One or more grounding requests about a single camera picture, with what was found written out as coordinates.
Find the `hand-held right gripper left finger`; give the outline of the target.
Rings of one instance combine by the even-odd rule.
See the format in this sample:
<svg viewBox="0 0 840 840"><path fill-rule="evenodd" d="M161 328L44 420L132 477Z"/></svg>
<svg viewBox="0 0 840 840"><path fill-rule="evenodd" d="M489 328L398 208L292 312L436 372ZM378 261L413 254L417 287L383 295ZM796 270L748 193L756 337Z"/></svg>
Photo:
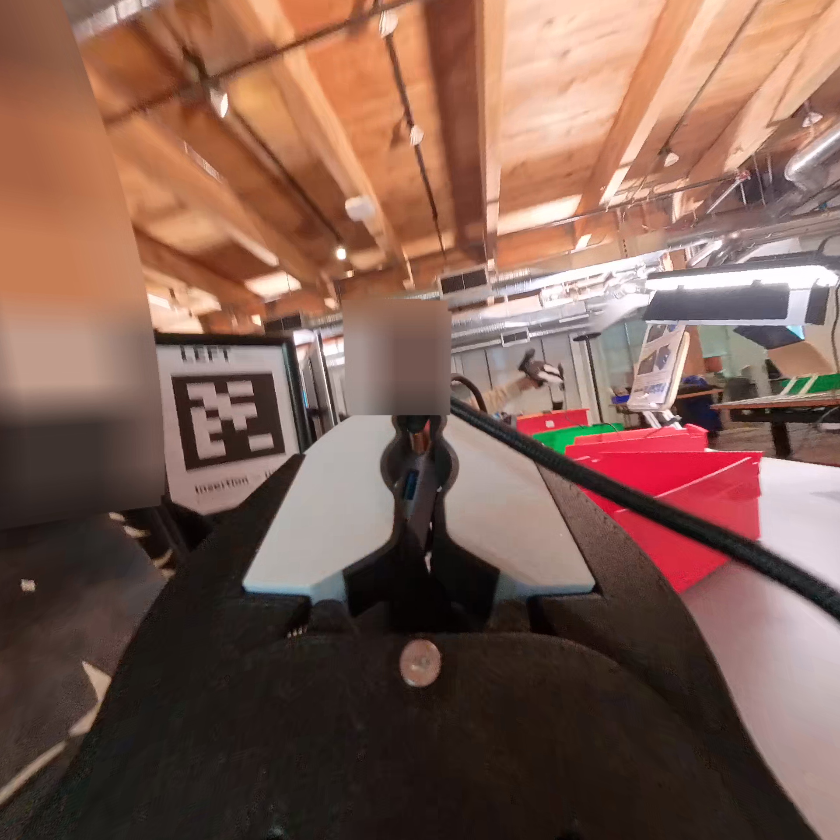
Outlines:
<svg viewBox="0 0 840 840"><path fill-rule="evenodd" d="M348 599L345 570L393 535L382 457L395 435L389 416L351 416L310 447L245 574L247 593Z"/></svg>

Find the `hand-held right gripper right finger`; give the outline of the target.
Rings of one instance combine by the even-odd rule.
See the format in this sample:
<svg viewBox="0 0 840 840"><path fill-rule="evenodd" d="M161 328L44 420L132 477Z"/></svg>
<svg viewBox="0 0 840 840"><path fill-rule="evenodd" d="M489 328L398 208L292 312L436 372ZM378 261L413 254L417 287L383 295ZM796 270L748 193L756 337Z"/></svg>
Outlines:
<svg viewBox="0 0 840 840"><path fill-rule="evenodd" d="M443 441L454 460L445 532L488 567L492 594L591 593L595 579L537 466L454 415Z"/></svg>

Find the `red plastic bin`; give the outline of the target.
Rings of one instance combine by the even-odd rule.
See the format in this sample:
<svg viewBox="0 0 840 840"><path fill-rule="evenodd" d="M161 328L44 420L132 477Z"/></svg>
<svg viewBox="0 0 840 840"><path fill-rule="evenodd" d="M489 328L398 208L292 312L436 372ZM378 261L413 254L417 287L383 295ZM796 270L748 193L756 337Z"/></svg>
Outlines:
<svg viewBox="0 0 840 840"><path fill-rule="evenodd" d="M516 429L528 436L590 425L590 411L587 408L519 415L516 418Z"/></svg>
<svg viewBox="0 0 840 840"><path fill-rule="evenodd" d="M760 537L761 453L609 451L568 447L565 454L605 476L742 536ZM584 492L653 561L677 593L729 562L723 553Z"/></svg>
<svg viewBox="0 0 840 840"><path fill-rule="evenodd" d="M707 450L707 444L707 431L688 424L680 428L667 426L582 435L566 446L564 455L581 460L604 455L699 453Z"/></svg>

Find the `green plastic bin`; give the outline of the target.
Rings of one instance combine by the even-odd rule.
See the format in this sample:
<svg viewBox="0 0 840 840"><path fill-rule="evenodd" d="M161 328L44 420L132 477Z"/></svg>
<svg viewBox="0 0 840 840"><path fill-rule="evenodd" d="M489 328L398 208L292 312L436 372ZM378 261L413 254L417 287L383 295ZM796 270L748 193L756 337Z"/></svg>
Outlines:
<svg viewBox="0 0 840 840"><path fill-rule="evenodd" d="M533 435L533 438L552 451L563 455L567 447L574 445L577 438L620 433L624 430L624 425L610 423L591 426L557 427L538 432Z"/></svg>

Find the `framed black white tag sign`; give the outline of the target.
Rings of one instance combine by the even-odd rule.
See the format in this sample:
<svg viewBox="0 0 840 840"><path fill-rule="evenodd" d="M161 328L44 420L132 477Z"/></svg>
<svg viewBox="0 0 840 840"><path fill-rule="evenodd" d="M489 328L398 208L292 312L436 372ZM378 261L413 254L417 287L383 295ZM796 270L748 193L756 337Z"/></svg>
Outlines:
<svg viewBox="0 0 840 840"><path fill-rule="evenodd" d="M168 498L203 517L236 509L312 444L288 335L154 336Z"/></svg>

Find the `black disc floor lamp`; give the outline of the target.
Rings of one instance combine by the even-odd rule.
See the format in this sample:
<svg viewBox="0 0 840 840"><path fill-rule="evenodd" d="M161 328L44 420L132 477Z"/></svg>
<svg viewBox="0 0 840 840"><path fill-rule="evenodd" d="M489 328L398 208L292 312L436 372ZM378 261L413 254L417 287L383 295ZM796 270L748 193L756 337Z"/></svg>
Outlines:
<svg viewBox="0 0 840 840"><path fill-rule="evenodd" d="M597 379L597 371L595 366L595 358L592 349L592 342L593 340L600 337L599 332L585 332L580 335L574 336L573 341L575 343L582 344L585 348L585 357L588 363L589 372L590 372L590 380L591 380L591 391L593 395L595 410L598 417L598 423L604 424L604 415L602 410L602 401L601 395L599 391L598 379Z"/></svg>

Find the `instruction sheet in acrylic holder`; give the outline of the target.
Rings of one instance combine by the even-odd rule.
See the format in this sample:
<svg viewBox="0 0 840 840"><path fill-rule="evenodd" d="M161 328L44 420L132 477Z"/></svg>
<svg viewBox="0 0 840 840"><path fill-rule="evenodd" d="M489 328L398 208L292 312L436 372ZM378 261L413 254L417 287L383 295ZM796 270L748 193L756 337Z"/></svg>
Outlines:
<svg viewBox="0 0 840 840"><path fill-rule="evenodd" d="M626 402L632 413L668 413L683 379L690 336L683 322L649 323Z"/></svg>

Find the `ceiling air vent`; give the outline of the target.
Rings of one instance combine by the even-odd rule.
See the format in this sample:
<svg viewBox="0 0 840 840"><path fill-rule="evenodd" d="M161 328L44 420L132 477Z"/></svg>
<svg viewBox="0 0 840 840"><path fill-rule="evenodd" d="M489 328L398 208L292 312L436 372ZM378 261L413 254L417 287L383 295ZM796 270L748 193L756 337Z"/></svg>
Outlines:
<svg viewBox="0 0 840 840"><path fill-rule="evenodd" d="M475 289L486 290L487 283L488 273L486 265L459 269L437 278L439 292L443 298Z"/></svg>

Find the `person's dark printed sweatshirt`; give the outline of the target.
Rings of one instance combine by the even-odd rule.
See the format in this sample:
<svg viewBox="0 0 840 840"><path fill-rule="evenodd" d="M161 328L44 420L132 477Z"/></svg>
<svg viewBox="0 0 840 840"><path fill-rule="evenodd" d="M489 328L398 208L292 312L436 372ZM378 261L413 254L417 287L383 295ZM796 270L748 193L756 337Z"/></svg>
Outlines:
<svg viewBox="0 0 840 840"><path fill-rule="evenodd" d="M2 532L2 821L24 820L89 734L172 572L140 513Z"/></svg>

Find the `wooden office table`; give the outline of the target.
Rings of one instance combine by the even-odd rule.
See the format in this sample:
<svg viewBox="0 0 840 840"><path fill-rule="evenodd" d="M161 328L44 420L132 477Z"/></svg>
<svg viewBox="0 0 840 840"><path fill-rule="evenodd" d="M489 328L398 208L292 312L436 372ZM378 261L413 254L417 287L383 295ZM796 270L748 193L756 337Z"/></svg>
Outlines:
<svg viewBox="0 0 840 840"><path fill-rule="evenodd" d="M735 415L738 422L767 424L777 459L793 457L790 425L808 425L823 431L825 426L839 425L839 395L837 392L816 394L778 394L748 400L715 403L717 413Z"/></svg>

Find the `white light panel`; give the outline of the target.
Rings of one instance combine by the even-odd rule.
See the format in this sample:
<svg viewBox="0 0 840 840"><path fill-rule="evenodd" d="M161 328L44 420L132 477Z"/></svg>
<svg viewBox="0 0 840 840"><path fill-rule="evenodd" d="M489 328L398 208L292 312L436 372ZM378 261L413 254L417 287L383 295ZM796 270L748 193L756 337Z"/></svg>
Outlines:
<svg viewBox="0 0 840 840"><path fill-rule="evenodd" d="M839 260L776 255L737 265L657 272L645 281L644 320L686 326L822 326Z"/></svg>

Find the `silver ceiling duct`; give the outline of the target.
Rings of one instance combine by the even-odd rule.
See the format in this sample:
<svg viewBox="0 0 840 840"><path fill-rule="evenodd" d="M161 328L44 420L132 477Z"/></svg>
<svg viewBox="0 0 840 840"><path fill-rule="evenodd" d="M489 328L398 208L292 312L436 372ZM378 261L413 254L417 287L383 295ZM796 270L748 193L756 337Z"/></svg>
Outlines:
<svg viewBox="0 0 840 840"><path fill-rule="evenodd" d="M651 269L618 268L511 277L446 297L454 337L526 330L540 324L599 316L613 304L645 298Z"/></svg>

